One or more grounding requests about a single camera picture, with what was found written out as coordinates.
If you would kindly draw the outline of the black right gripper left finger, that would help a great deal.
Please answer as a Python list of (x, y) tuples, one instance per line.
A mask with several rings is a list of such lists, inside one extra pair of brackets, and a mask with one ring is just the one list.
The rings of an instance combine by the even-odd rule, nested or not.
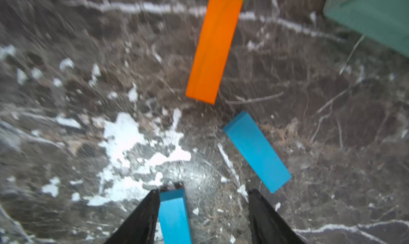
[(160, 207), (158, 189), (150, 191), (105, 244), (153, 244)]

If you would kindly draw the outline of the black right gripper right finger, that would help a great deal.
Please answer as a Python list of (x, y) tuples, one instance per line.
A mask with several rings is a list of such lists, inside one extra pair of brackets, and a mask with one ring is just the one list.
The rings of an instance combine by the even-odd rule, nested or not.
[(248, 199), (253, 244), (303, 243), (258, 190), (250, 190)]

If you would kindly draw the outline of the teal building block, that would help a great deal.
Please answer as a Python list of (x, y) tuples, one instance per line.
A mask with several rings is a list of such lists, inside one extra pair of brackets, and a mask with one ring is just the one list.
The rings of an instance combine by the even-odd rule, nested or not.
[(250, 114), (235, 116), (224, 128), (236, 148), (270, 193), (283, 187), (292, 176)]
[(158, 217), (165, 244), (192, 243), (183, 188), (160, 194)]

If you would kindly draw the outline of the orange building block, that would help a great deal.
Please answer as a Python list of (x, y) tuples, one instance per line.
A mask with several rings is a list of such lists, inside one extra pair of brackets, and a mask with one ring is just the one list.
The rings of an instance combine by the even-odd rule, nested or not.
[(216, 101), (236, 24), (244, 0), (209, 0), (186, 96)]

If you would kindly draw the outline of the mint green file organizer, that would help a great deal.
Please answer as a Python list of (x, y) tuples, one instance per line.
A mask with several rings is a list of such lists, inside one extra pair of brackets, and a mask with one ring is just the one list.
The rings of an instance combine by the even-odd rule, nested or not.
[(323, 13), (409, 56), (409, 0), (327, 0)]

